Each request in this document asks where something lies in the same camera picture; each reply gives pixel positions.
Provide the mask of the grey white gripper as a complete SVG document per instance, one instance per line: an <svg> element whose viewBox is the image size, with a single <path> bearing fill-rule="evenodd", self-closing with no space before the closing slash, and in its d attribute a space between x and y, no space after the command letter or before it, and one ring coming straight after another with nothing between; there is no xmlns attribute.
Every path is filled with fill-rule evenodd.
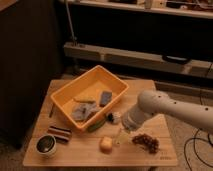
<svg viewBox="0 0 213 171"><path fill-rule="evenodd" d="M121 123L125 130L119 130L118 134L115 137L115 144L117 146L120 146L126 143L130 137L130 133L127 131L138 130L149 118L150 115L143 112L138 105L133 105L121 117Z"/></svg>

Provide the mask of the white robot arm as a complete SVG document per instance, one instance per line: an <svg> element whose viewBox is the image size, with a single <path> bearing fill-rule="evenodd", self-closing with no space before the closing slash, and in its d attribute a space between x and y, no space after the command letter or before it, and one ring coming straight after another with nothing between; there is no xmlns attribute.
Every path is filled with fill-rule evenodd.
<svg viewBox="0 0 213 171"><path fill-rule="evenodd" d="M213 107L172 99L167 93L143 90L136 102L121 116L121 126L115 144L129 139L131 132L158 114L165 114L213 135Z"/></svg>

